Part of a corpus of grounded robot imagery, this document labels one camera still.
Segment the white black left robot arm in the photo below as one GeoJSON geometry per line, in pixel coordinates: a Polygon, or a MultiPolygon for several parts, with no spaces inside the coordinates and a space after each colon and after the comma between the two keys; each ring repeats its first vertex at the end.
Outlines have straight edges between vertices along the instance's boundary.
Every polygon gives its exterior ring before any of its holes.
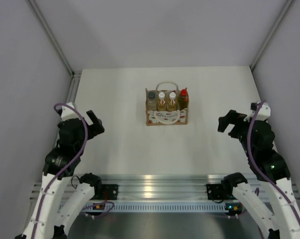
{"type": "Polygon", "coordinates": [[[100,119],[87,111],[88,124],[72,102],[57,103],[54,110],[61,117],[56,146],[46,155],[39,196],[24,231],[18,239],[65,239],[77,216],[91,199],[103,193],[99,176],[86,173],[79,178],[74,193],[61,205],[64,192],[81,161],[87,141],[104,133],[100,119]]]}

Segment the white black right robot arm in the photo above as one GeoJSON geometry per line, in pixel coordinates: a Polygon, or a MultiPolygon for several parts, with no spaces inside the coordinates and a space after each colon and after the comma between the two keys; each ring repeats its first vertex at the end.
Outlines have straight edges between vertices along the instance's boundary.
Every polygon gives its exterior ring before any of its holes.
{"type": "Polygon", "coordinates": [[[269,198],[271,208],[256,194],[239,172],[221,181],[222,195],[235,198],[257,224],[264,239],[300,239],[300,209],[292,189],[291,174],[284,158],[273,148],[275,134],[269,115],[247,116],[230,110],[218,119],[218,131],[231,124],[231,138],[239,140],[248,164],[269,198]]]}

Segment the white cap amber bottle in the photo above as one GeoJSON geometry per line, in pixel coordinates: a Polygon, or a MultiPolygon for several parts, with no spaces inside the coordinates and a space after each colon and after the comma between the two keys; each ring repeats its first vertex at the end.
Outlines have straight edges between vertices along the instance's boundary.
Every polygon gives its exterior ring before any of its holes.
{"type": "Polygon", "coordinates": [[[177,110],[177,94],[175,92],[169,93],[167,110],[168,112],[173,112],[177,110]]]}
{"type": "Polygon", "coordinates": [[[157,110],[160,112],[167,110],[166,95],[163,91],[158,94],[157,110]]]}

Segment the burlap watermelon print canvas bag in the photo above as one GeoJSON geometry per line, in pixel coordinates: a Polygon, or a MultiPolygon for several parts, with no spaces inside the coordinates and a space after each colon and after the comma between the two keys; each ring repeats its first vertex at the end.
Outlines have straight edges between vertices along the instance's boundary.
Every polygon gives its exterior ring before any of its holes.
{"type": "Polygon", "coordinates": [[[177,110],[173,112],[166,111],[150,111],[147,109],[147,103],[145,101],[145,112],[146,112],[146,125],[147,126],[163,126],[163,125],[186,125],[189,118],[189,106],[186,109],[180,110],[178,103],[178,95],[182,89],[179,88],[178,84],[175,82],[161,82],[158,83],[154,90],[145,90],[146,101],[147,92],[155,91],[158,101],[159,92],[163,91],[166,95],[166,102],[168,103],[168,96],[170,92],[175,92],[177,94],[177,110]]]}

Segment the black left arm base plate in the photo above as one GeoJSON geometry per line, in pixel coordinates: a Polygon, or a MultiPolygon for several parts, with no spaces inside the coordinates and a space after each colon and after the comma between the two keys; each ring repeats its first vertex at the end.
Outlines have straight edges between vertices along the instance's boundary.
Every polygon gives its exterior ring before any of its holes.
{"type": "Polygon", "coordinates": [[[117,184],[103,184],[99,194],[99,199],[104,201],[117,200],[118,188],[119,186],[117,184]]]}

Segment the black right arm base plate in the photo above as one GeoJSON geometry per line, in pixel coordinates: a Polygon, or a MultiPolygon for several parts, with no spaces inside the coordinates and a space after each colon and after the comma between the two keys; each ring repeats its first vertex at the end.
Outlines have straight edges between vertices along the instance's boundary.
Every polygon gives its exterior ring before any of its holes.
{"type": "Polygon", "coordinates": [[[226,199],[226,194],[221,184],[206,184],[206,192],[209,200],[215,203],[222,203],[226,199]]]}

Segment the dark cap clear square bottle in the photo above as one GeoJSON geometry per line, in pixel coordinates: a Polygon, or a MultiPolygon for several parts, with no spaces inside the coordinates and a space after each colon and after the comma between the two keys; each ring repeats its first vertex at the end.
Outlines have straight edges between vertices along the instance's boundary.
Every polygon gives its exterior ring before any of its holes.
{"type": "Polygon", "coordinates": [[[157,110],[157,96],[155,91],[148,91],[147,92],[147,109],[150,111],[157,110]]]}

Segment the red cap yellow liquid bottle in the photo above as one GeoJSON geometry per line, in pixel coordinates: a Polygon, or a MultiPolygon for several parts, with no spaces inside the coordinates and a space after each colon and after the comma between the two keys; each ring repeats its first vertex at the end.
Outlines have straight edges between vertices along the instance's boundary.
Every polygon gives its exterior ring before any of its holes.
{"type": "Polygon", "coordinates": [[[189,104],[189,95],[187,88],[182,89],[178,95],[178,103],[179,103],[179,109],[183,110],[188,107],[189,104]]]}

